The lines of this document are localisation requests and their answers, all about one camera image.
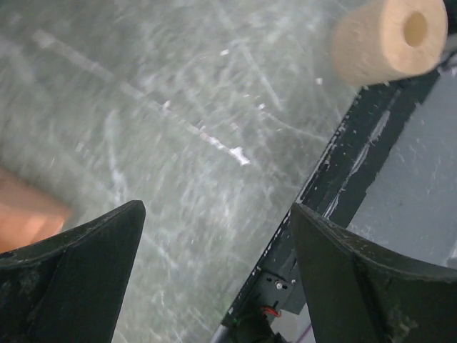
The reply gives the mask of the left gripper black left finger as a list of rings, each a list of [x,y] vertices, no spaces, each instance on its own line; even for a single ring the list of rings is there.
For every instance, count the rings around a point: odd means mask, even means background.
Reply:
[[[139,247],[139,200],[1,254],[2,342],[110,342]]]

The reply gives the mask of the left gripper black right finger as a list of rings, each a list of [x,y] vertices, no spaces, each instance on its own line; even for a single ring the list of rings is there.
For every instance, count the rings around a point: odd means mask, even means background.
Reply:
[[[456,270],[393,252],[291,207],[317,342],[455,342]]]

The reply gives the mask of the brown roll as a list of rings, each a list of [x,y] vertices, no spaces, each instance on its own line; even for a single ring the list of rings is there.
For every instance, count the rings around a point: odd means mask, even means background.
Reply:
[[[443,1],[368,1],[336,25],[331,58],[349,84],[382,84],[434,69],[447,37]]]

